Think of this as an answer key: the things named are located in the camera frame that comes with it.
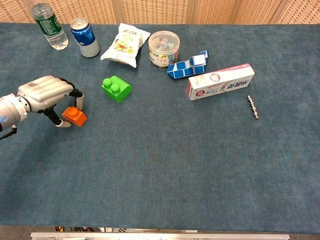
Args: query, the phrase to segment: robotic hand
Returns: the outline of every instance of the robotic hand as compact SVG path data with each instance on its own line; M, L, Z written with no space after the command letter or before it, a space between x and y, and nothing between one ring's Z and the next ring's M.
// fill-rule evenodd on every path
M57 127L67 128L71 124L61 120L54 106L67 96L74 97L74 106L81 110L84 94L64 78L43 76L18 88L13 93L0 97L0 132L12 126L12 130L0 137L7 138L17 133L18 123L27 118L28 112L44 113Z

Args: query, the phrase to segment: water bottle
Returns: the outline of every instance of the water bottle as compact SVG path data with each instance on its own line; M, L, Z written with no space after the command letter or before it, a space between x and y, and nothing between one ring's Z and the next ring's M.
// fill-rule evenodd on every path
M65 49L69 40L63 27L50 6L48 0L22 0L36 23L40 26L45 38L56 50Z

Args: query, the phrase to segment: toothpaste box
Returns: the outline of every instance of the toothpaste box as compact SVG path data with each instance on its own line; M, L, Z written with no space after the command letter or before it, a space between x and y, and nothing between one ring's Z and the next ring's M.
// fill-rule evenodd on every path
M246 63L226 69L189 77L186 93L190 100L202 99L216 94L247 87L255 75Z

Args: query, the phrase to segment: blue can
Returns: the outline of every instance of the blue can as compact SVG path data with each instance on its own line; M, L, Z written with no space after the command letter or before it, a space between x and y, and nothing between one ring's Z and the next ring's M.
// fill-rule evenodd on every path
M71 33L81 54L87 58L96 56L100 52L99 44L88 20L77 17L70 23Z

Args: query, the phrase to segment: snack bag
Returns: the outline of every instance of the snack bag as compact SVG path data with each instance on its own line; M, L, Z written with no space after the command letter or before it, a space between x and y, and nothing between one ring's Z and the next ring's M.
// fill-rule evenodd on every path
M139 49L150 36L146 32L128 24L120 23L119 33L115 36L112 45L100 57L101 60L109 59L115 62L129 64L137 67L136 56Z

